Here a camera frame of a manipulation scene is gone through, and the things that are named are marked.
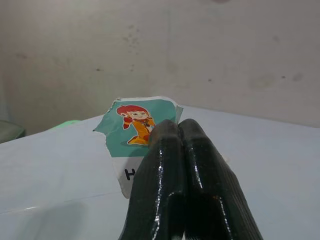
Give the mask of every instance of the white tablecloth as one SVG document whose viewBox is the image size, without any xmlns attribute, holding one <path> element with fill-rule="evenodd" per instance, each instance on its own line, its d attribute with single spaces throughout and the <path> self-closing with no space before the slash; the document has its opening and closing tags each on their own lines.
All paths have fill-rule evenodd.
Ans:
<svg viewBox="0 0 320 240">
<path fill-rule="evenodd" d="M 185 107 L 237 175 L 265 240 L 320 236 L 320 129 Z M 1 240 L 118 239 L 128 200 L 97 116 L 0 144 Z"/>
</svg>

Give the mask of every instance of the torn paper card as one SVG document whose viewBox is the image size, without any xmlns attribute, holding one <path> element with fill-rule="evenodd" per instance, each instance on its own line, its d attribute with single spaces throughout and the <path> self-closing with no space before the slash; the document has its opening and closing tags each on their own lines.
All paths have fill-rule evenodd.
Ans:
<svg viewBox="0 0 320 240">
<path fill-rule="evenodd" d="M 163 96 L 119 98 L 103 116 L 95 131 L 105 135 L 123 195 L 130 197 L 134 174 L 148 152 L 149 136 L 156 124 L 179 122 L 183 108 Z"/>
</svg>

